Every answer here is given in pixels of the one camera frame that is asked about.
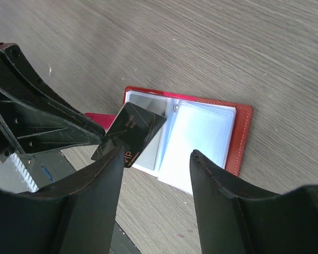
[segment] black plastic part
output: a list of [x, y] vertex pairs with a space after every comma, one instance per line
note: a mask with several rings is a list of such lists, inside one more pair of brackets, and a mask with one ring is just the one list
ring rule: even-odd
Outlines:
[[16, 44], [0, 43], [0, 156], [100, 144], [104, 134], [42, 81]]
[[318, 185], [279, 195], [191, 154], [202, 253], [318, 253]]
[[35, 193], [0, 190], [0, 254], [108, 254], [123, 148]]
[[[75, 172], [61, 151], [43, 152], [33, 156], [20, 155], [20, 159], [39, 188], [51, 183], [50, 179], [42, 172], [42, 166], [48, 169], [55, 182]], [[109, 254], [141, 254], [117, 222], [114, 224]]]

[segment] card slot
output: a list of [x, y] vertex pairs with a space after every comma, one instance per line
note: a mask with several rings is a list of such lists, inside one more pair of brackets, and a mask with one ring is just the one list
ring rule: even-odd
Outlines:
[[148, 144], [143, 153], [139, 156], [133, 167], [157, 176], [170, 135], [170, 129], [174, 122], [174, 104], [177, 99], [158, 95], [128, 91], [125, 94], [125, 102], [134, 103], [153, 113], [160, 114], [166, 118], [166, 122], [153, 140]]
[[158, 179], [192, 194], [189, 156], [198, 149], [225, 167], [235, 114], [223, 114], [181, 101]]
[[183, 101], [187, 105], [193, 105], [198, 108], [203, 108], [205, 110], [210, 110], [214, 113], [218, 114], [224, 114], [224, 115], [230, 115], [236, 113], [235, 107], [228, 107], [228, 106], [219, 106], [219, 105], [213, 105], [213, 104], [204, 104], [204, 103], [198, 103], [198, 102], [190, 102], [190, 101]]

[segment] card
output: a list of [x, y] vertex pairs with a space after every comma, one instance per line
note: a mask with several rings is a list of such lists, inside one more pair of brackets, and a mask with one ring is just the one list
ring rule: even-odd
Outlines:
[[123, 146], [125, 168], [132, 167], [165, 121], [161, 115], [125, 103], [91, 159], [98, 160], [114, 147]]

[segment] stitching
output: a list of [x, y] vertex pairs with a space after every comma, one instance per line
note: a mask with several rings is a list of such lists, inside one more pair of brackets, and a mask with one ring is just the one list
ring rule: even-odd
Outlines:
[[246, 110], [246, 119], [245, 119], [245, 124], [244, 124], [244, 129], [243, 129], [242, 138], [241, 138], [240, 144], [239, 144], [238, 156], [237, 156], [237, 159], [235, 160], [234, 174], [236, 173], [236, 169], [237, 169], [238, 161], [239, 161], [239, 157], [240, 157], [240, 152], [241, 152], [241, 150], [242, 150], [242, 144], [243, 144], [243, 140], [244, 140], [244, 136], [245, 136], [245, 130], [246, 130], [246, 127], [247, 127], [247, 125], [248, 125], [249, 111], [248, 111], [247, 109], [245, 109], [245, 110]]
[[203, 158], [199, 158], [199, 161], [203, 164], [203, 166], [204, 166], [204, 167], [206, 168], [206, 170], [209, 172], [209, 174], [211, 175], [212, 179], [213, 179], [214, 181], [216, 181], [217, 184], [218, 184], [221, 188], [223, 188], [223, 186], [220, 184], [220, 182], [219, 182], [219, 181], [214, 177], [214, 175], [212, 174], [212, 171], [209, 170], [209, 168], [206, 166], [206, 164], [205, 164]]
[[70, 192], [69, 195], [73, 195], [73, 194], [76, 194], [77, 192], [80, 192], [81, 190], [83, 190], [84, 188], [86, 188], [91, 182], [93, 182], [93, 181], [96, 179], [96, 177], [100, 174], [100, 172], [101, 172], [102, 170], [104, 170], [104, 168], [106, 167], [106, 165], [108, 165], [108, 164], [110, 163], [110, 161], [114, 159], [114, 157], [116, 156], [117, 153], [118, 153], [119, 156], [120, 156], [120, 150], [119, 150], [119, 151], [115, 151], [114, 154], [110, 155], [110, 157], [109, 157], [108, 160], [105, 162], [105, 164], [102, 165], [101, 169], [99, 169], [99, 171], [93, 176], [93, 178], [92, 178], [88, 183], [86, 183], [86, 184], [85, 184], [84, 186], [82, 186], [80, 189], [77, 189], [77, 190], [75, 190], [75, 191], [73, 191], [73, 192]]

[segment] gray wooden surface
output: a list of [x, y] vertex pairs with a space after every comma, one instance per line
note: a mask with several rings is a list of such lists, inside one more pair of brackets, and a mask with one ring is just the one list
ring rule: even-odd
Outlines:
[[[127, 85], [251, 104], [241, 177], [318, 183], [318, 0], [0, 0], [0, 41], [82, 112], [117, 113]], [[143, 253], [200, 253], [192, 198], [136, 170], [117, 221]]]

